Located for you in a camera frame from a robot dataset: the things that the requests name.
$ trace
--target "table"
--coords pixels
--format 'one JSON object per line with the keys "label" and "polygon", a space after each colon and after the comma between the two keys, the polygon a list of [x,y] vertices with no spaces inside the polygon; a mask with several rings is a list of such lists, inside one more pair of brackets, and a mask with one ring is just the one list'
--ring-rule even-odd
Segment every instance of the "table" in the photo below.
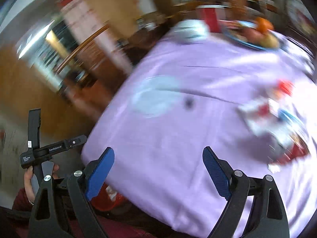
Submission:
{"label": "table", "polygon": [[168,30],[167,23],[164,22],[156,26],[153,30],[147,30],[146,28],[138,30],[128,38],[128,41],[135,47],[149,51],[168,32]]}
{"label": "table", "polygon": [[[218,37],[190,45],[178,44],[169,35],[161,39],[104,111],[82,159],[87,164],[112,147],[115,163],[108,184],[174,230],[205,238],[226,200],[205,169],[203,148],[210,146],[247,176],[272,174],[267,168],[267,143],[251,134],[237,107],[264,94],[277,79],[291,80],[296,114],[310,133],[311,156],[272,176],[295,238],[316,209],[317,87],[284,51],[253,51]],[[180,99],[164,114],[146,117],[135,110],[132,97],[144,79],[157,75],[179,81],[180,88],[171,92],[180,93]],[[251,204],[249,197],[235,237],[243,232]]]}

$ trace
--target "red object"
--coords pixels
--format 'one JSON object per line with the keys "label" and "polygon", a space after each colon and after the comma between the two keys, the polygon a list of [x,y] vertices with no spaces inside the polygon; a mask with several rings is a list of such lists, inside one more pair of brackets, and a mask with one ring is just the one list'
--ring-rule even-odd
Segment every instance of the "red object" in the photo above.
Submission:
{"label": "red object", "polygon": [[259,107],[257,114],[258,116],[264,116],[264,115],[267,115],[269,112],[270,112],[270,106],[268,104],[265,104]]}
{"label": "red object", "polygon": [[220,20],[225,20],[224,8],[218,5],[205,5],[196,8],[200,20],[204,20],[212,33],[221,33]]}
{"label": "red object", "polygon": [[107,184],[103,184],[97,197],[92,198],[91,205],[99,211],[110,211],[127,201],[125,197],[117,193],[113,199],[107,193]]}
{"label": "red object", "polygon": [[0,130],[0,140],[4,140],[5,130]]}
{"label": "red object", "polygon": [[291,96],[293,92],[294,85],[292,82],[287,80],[278,80],[278,88],[285,94]]}
{"label": "red object", "polygon": [[277,162],[279,162],[281,165],[285,165],[288,162],[292,161],[295,158],[303,157],[309,154],[309,151],[305,146],[303,146],[302,141],[300,143],[295,143],[291,149],[290,152],[287,154],[283,154]]}
{"label": "red object", "polygon": [[29,202],[24,188],[19,190],[17,196],[14,199],[12,209],[18,210],[18,211],[32,210],[32,204]]}

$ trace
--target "red sleeve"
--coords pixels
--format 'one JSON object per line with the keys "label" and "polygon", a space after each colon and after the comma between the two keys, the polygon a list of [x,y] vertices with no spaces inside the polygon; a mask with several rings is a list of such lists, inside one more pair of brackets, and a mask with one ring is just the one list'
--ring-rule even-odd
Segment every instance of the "red sleeve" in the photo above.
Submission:
{"label": "red sleeve", "polygon": [[[133,226],[97,216],[102,229],[109,238],[156,238],[155,236]],[[72,231],[77,238],[84,238],[77,220],[71,220]]]}
{"label": "red sleeve", "polygon": [[15,200],[13,202],[12,209],[18,210],[18,211],[32,210],[32,204],[29,202],[24,188],[19,190],[18,195],[15,197]]}

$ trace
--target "red cloth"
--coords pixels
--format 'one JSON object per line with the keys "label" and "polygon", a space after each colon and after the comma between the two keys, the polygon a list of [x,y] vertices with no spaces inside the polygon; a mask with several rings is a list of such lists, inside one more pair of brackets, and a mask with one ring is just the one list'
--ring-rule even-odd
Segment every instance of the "red cloth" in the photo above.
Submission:
{"label": "red cloth", "polygon": [[[12,209],[18,211],[31,211],[32,205],[26,196],[24,188],[19,190],[19,193],[13,202]],[[97,216],[97,218],[104,231],[108,234],[109,238],[155,238],[153,235],[127,224],[112,221],[101,216]],[[71,220],[70,225],[74,235],[77,238],[84,237],[79,227],[78,221]],[[15,230],[20,237],[27,237],[28,232],[26,225],[19,225],[14,222],[12,223],[12,226],[15,227]]]}
{"label": "red cloth", "polygon": [[124,202],[127,201],[127,199],[125,197],[123,197],[121,194],[117,193],[114,197],[114,201],[111,200],[110,195],[107,192],[107,187],[108,184],[103,184],[100,192],[98,194],[98,196],[94,197],[91,199],[91,205],[101,211],[101,212],[105,212],[105,211],[110,211],[113,208],[122,205]]}

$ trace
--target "finger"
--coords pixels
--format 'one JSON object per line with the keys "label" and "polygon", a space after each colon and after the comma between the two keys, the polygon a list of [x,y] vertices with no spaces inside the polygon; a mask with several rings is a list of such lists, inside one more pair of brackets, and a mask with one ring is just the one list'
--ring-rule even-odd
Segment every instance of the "finger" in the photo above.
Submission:
{"label": "finger", "polygon": [[28,170],[24,174],[24,188],[25,193],[29,201],[34,202],[35,195],[32,189],[31,179],[33,176],[33,167],[29,167]]}
{"label": "finger", "polygon": [[33,177],[33,166],[30,166],[24,173],[24,179],[31,180]]}
{"label": "finger", "polygon": [[54,179],[54,180],[56,180],[56,179],[59,178],[57,174],[52,174],[52,176],[53,176],[53,179]]}
{"label": "finger", "polygon": [[54,164],[52,173],[55,173],[56,171],[58,171],[58,169],[59,169],[59,165]]}

